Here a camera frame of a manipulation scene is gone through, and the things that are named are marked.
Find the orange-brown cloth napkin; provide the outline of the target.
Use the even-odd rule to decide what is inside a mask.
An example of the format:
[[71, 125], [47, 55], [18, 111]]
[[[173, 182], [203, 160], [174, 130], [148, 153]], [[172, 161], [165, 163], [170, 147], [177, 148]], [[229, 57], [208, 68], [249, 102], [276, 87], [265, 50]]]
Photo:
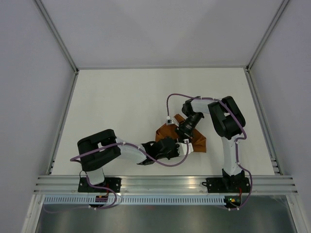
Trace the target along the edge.
[[[174, 117], [179, 124], [185, 120], [182, 116], [180, 116], [180, 114], [176, 114]], [[176, 143], [182, 142], [183, 140], [180, 140], [177, 133], [175, 132], [176, 128], [176, 125], [162, 125], [155, 133], [155, 141], [157, 142], [160, 139], [164, 139], [165, 137], [171, 137], [172, 139], [176, 140]], [[196, 129], [193, 133], [193, 139], [189, 141], [193, 145], [194, 152], [206, 152], [206, 137]]]

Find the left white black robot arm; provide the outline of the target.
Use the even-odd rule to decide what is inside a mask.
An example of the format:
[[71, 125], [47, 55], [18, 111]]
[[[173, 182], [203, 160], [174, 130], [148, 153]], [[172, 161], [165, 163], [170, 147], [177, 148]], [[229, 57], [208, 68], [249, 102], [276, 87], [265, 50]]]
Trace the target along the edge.
[[89, 187], [95, 192], [105, 189], [104, 166], [115, 159], [132, 159], [137, 165], [147, 166], [179, 156], [179, 145], [171, 137], [136, 145], [118, 138], [112, 129], [79, 140], [77, 147], [79, 155], [71, 161], [81, 164], [89, 179]]

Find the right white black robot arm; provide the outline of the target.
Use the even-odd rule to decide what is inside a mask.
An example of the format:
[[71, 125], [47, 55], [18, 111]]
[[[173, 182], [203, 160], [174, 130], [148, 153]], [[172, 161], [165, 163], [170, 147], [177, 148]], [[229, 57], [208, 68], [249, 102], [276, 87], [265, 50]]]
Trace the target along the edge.
[[251, 185], [245, 170], [238, 164], [238, 142], [244, 135], [245, 118], [231, 96], [222, 100], [195, 97], [185, 101], [182, 112], [186, 119], [175, 132], [181, 139], [194, 142], [194, 129], [205, 114], [209, 114], [213, 127], [223, 144], [224, 165], [222, 177], [206, 178], [202, 185], [209, 193], [248, 193]]

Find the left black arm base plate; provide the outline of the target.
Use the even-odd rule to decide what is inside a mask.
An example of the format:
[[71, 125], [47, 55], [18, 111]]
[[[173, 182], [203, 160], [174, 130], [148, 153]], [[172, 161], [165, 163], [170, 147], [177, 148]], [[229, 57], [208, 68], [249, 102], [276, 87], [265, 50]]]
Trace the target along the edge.
[[[105, 182], [101, 184], [95, 184], [95, 186], [106, 187], [113, 190], [116, 193], [120, 192], [121, 178], [105, 178]], [[106, 189], [94, 188], [90, 186], [86, 178], [80, 178], [78, 185], [78, 193], [103, 193], [110, 192]]]

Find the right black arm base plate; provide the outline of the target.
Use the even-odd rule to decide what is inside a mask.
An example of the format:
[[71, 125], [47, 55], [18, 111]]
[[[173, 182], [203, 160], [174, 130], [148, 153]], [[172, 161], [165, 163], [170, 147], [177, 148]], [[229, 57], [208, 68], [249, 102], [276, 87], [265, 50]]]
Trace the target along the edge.
[[201, 184], [207, 188], [208, 193], [248, 193], [251, 188], [248, 178], [240, 180], [230, 180], [224, 177], [206, 178]]

